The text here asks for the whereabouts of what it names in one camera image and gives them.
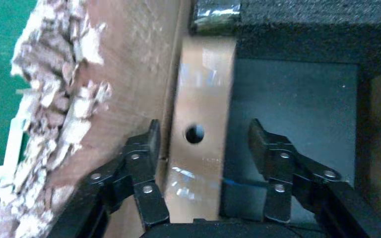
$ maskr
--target black metal bracket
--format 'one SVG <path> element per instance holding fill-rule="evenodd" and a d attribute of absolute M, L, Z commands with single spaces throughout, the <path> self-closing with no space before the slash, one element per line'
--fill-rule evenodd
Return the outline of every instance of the black metal bracket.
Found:
<path fill-rule="evenodd" d="M 153 120 L 145 134 L 127 140 L 119 156 L 83 179 L 48 237 L 102 237 L 110 214 L 131 195 L 145 230 L 169 222 L 169 211 L 155 184 L 159 148 L 160 125 Z"/>
<path fill-rule="evenodd" d="M 381 218 L 337 171 L 300 154 L 287 137 L 265 131 L 257 119 L 249 127 L 249 147 L 269 183 L 266 218 L 288 223 L 294 196 L 332 237 L 381 237 Z"/>
<path fill-rule="evenodd" d="M 101 238 L 110 214 L 133 195 L 146 232 L 143 238 L 300 237 L 286 225 L 291 197 L 316 214 L 325 233 L 342 238 L 381 238 L 381 219 L 341 175 L 297 152 L 281 135 L 265 131 L 254 119 L 249 146 L 258 171 L 269 182 L 265 217 L 274 222 L 195 220 L 170 224 L 169 211 L 155 184 L 160 126 L 153 120 L 145 134 L 131 137 L 122 153 L 80 183 L 48 237 Z"/>

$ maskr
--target brown cardboard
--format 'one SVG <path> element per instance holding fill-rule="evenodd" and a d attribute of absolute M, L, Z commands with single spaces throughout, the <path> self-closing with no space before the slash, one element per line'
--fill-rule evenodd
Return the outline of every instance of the brown cardboard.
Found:
<path fill-rule="evenodd" d="M 232 38 L 183 40 L 164 192 L 172 223 L 218 219 L 235 45 Z M 204 131 L 195 143 L 185 138 L 193 125 Z"/>

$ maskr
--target torn cardboard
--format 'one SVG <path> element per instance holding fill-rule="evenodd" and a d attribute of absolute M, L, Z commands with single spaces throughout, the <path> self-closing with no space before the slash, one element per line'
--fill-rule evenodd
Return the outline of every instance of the torn cardboard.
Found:
<path fill-rule="evenodd" d="M 103 27 L 94 29 L 88 19 L 84 1 L 39 0 L 15 45 L 11 74 L 31 86 L 18 91 L 23 98 L 16 119 L 30 138 L 24 161 L 0 183 L 5 186 L 0 190 L 2 237 L 46 235 L 55 210 L 73 191 L 70 185 L 64 196 L 51 194 L 53 190 L 45 189 L 47 176 L 81 148 L 90 118 L 112 93 L 106 82 L 73 84 L 82 61 L 103 63 L 98 52 Z M 71 25 L 81 35 L 71 38 Z M 80 51 L 73 50 L 74 42 L 80 42 Z"/>

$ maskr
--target metal rivet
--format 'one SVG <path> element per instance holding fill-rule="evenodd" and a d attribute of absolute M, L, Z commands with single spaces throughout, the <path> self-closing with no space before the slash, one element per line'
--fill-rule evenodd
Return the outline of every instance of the metal rivet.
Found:
<path fill-rule="evenodd" d="M 323 174 L 325 174 L 326 177 L 330 177 L 330 178 L 335 178 L 336 177 L 336 174 L 330 170 L 325 170 L 323 172 Z"/>
<path fill-rule="evenodd" d="M 99 173 L 95 173 L 91 175 L 91 179 L 99 179 L 99 178 L 101 178 L 101 174 Z"/>
<path fill-rule="evenodd" d="M 152 187 L 150 185 L 147 185 L 147 186 L 144 186 L 144 188 L 142 189 L 142 191 L 144 193 L 150 193 L 152 192 Z"/>
<path fill-rule="evenodd" d="M 284 158 L 284 159 L 288 159 L 288 158 L 290 157 L 290 155 L 287 154 L 287 153 L 281 153 L 280 156 L 281 156 L 282 158 Z"/>
<path fill-rule="evenodd" d="M 275 191 L 277 191 L 277 192 L 285 192 L 284 185 L 282 185 L 282 184 L 276 184 L 275 185 Z"/>

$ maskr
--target hole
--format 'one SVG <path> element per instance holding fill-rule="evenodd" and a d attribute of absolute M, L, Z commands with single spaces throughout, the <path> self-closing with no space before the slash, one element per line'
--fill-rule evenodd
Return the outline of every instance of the hole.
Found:
<path fill-rule="evenodd" d="M 99 178 L 101 178 L 101 174 L 99 174 L 99 173 L 95 173 L 95 174 L 91 175 L 91 179 L 93 179 L 93 180 L 96 180 L 96 179 L 99 179 Z"/>
<path fill-rule="evenodd" d="M 144 193 L 151 193 L 151 192 L 152 192 L 152 187 L 149 186 L 149 185 L 147 185 L 147 186 L 145 186 L 145 187 L 142 189 L 142 191 L 143 191 Z"/>
<path fill-rule="evenodd" d="M 282 184 L 276 184 L 275 185 L 275 191 L 277 192 L 285 192 L 285 188 Z"/>
<path fill-rule="evenodd" d="M 190 144 L 198 144 L 204 137 L 204 130 L 201 125 L 192 125 L 186 130 L 186 140 Z"/>

